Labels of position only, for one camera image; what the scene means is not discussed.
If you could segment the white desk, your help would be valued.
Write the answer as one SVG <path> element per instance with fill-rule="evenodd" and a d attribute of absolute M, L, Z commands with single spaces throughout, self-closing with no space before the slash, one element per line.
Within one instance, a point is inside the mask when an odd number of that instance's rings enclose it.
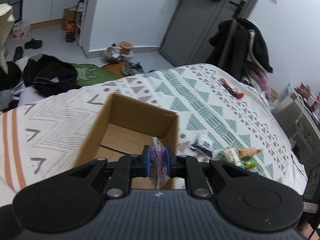
<path fill-rule="evenodd" d="M 287 85 L 276 100 L 272 114 L 289 138 L 292 151 L 310 173 L 319 165 L 319 120 L 302 96 Z"/>

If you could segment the grey sneakers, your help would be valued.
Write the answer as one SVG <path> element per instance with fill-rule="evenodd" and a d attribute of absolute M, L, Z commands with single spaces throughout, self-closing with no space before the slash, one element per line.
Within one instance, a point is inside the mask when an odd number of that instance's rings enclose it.
<path fill-rule="evenodd" d="M 139 62 L 133 63 L 131 61 L 127 61 L 126 64 L 122 66 L 121 73 L 125 76 L 133 76 L 137 74 L 144 74 L 144 70 Z"/>

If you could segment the white clear snack packet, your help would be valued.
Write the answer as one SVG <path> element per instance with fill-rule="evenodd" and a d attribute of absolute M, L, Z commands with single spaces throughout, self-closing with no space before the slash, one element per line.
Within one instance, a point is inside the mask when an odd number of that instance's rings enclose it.
<path fill-rule="evenodd" d="M 219 152 L 214 152 L 213 158 L 224 160 L 238 167 L 242 167 L 242 168 L 244 167 L 240 160 L 238 150 L 236 148 L 229 147 Z"/>

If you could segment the red black key bunch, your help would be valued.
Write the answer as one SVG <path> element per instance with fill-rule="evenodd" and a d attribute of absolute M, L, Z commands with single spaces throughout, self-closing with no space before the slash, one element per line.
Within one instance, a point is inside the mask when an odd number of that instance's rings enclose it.
<path fill-rule="evenodd" d="M 224 78 L 220 78 L 220 82 L 232 97 L 236 98 L 237 100 L 241 100 L 244 97 L 244 93 L 232 88 Z"/>

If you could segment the dark snack bar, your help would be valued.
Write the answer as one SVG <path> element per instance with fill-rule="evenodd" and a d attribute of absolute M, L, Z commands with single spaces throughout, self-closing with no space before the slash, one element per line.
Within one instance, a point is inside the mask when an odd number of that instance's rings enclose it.
<path fill-rule="evenodd" d="M 208 158 L 212 157 L 212 152 L 214 151 L 214 143 L 208 135 L 200 133 L 195 141 L 190 145 L 193 151 L 199 152 Z"/>

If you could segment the green snack packet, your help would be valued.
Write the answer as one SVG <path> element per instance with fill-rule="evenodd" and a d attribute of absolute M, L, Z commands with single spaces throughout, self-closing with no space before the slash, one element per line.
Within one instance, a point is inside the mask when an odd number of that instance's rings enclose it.
<path fill-rule="evenodd" d="M 246 159 L 242 162 L 242 165 L 247 170 L 254 170 L 257 168 L 258 163 L 254 159 Z"/>

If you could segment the pink clothing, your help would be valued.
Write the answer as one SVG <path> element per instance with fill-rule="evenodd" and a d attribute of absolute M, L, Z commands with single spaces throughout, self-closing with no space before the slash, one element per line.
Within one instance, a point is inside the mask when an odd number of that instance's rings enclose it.
<path fill-rule="evenodd" d="M 261 91 L 265 93 L 266 99 L 269 99 L 272 93 L 267 75 L 260 68 L 249 69 L 250 77 L 258 84 Z"/>

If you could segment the patterned white green bedspread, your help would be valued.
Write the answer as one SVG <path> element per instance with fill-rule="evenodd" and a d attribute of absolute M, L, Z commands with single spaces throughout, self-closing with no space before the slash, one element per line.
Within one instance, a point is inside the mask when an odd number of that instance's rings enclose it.
<path fill-rule="evenodd" d="M 220 78 L 244 93 L 232 97 Z M 216 151 L 258 148 L 260 175 L 303 194 L 304 166 L 258 92 L 210 64 L 193 64 L 70 90 L 1 115 L 1 205 L 20 189 L 71 168 L 105 100 L 121 93 L 175 111 L 179 154 L 191 154 L 200 133 Z"/>

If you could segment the black slipper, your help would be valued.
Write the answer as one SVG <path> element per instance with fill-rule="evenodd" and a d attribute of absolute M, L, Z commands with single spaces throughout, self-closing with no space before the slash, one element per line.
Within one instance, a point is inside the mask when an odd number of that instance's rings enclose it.
<path fill-rule="evenodd" d="M 30 41 L 25 42 L 24 48 L 25 49 L 40 49 L 43 45 L 43 42 L 41 40 L 36 40 L 32 38 Z"/>

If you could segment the purple snack packet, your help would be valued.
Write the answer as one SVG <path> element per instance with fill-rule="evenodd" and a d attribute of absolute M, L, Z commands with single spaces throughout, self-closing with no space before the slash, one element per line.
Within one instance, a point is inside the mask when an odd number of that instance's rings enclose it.
<path fill-rule="evenodd" d="M 149 179 L 156 189 L 163 187 L 169 180 L 167 158 L 167 149 L 157 137 L 153 137 L 150 149 Z"/>

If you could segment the black jacket on chair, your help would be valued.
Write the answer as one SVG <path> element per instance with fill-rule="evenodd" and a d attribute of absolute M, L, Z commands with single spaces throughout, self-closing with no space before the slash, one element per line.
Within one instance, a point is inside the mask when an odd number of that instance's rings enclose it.
<path fill-rule="evenodd" d="M 214 49 L 206 63 L 215 65 L 238 81 L 251 67 L 273 73 L 264 37 L 260 29 L 247 19 L 221 22 L 209 44 Z"/>

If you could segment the brown paper bag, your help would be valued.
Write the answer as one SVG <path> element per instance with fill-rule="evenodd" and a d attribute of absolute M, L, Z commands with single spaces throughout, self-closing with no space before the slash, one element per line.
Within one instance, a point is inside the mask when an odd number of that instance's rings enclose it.
<path fill-rule="evenodd" d="M 76 18 L 76 7 L 66 8 L 63 11 L 63 17 L 61 20 L 61 29 L 66 31 L 67 24 L 72 18 Z"/>

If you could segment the water bottle pack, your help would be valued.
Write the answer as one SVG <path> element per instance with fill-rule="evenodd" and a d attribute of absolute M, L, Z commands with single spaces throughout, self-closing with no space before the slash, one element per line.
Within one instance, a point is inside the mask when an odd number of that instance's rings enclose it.
<path fill-rule="evenodd" d="M 25 38 L 31 33 L 31 26 L 28 21 L 19 21 L 12 28 L 13 38 Z"/>

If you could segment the brown cardboard box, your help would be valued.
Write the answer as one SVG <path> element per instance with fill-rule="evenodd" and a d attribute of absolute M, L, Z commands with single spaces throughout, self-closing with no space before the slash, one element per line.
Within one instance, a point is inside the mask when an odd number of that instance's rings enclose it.
<path fill-rule="evenodd" d="M 85 142 L 75 166 L 104 157 L 109 163 L 129 154 L 142 154 L 157 137 L 163 146 L 177 147 L 178 115 L 120 93 L 111 94 Z"/>

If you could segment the orange cracker packet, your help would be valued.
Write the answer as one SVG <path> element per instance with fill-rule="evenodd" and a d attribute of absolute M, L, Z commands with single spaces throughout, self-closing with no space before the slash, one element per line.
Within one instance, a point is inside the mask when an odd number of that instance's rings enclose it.
<path fill-rule="evenodd" d="M 238 149 L 238 154 L 240 158 L 252 157 L 256 154 L 260 153 L 260 149 L 258 148 L 243 148 Z"/>

